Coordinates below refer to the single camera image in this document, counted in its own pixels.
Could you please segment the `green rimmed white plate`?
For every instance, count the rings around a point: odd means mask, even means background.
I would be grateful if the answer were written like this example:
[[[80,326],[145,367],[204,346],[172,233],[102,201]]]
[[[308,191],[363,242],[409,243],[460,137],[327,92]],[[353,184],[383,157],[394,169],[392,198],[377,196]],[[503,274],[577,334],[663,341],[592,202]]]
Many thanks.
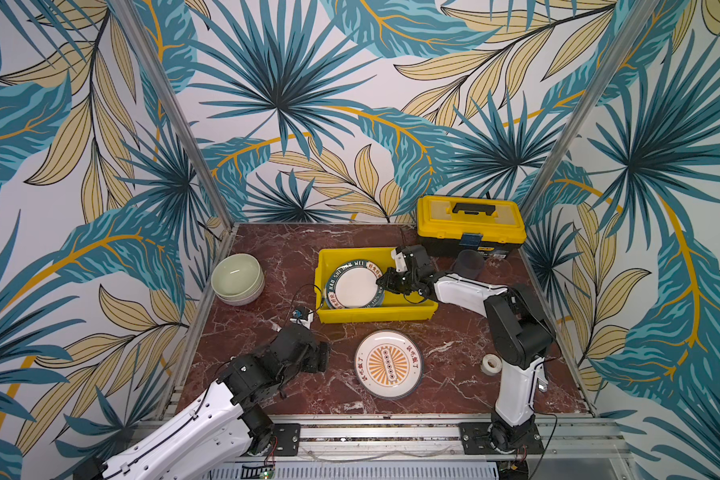
[[[370,260],[346,262],[329,276],[323,290],[325,303],[331,309],[379,307],[384,299],[384,290],[377,285],[381,277],[381,269]]]

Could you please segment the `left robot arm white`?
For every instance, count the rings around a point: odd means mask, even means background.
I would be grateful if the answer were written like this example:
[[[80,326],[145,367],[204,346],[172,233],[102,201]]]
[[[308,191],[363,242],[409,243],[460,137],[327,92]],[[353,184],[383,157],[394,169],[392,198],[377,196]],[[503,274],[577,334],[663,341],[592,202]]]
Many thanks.
[[[229,460],[269,454],[276,429],[262,403],[303,373],[327,370],[330,344],[290,323],[274,339],[224,365],[199,397],[146,438],[108,458],[92,458],[74,479],[199,479]]]

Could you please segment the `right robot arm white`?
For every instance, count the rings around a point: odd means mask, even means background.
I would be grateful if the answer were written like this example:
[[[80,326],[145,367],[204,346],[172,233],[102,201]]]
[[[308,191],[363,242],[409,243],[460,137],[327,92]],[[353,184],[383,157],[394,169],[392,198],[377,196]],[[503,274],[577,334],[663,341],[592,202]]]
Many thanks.
[[[536,433],[535,393],[544,388],[544,363],[556,341],[553,327],[533,290],[525,285],[492,285],[439,271],[421,245],[397,247],[394,262],[377,285],[400,295],[451,304],[482,315],[502,362],[500,391],[488,433],[492,449],[509,454],[529,449]]]

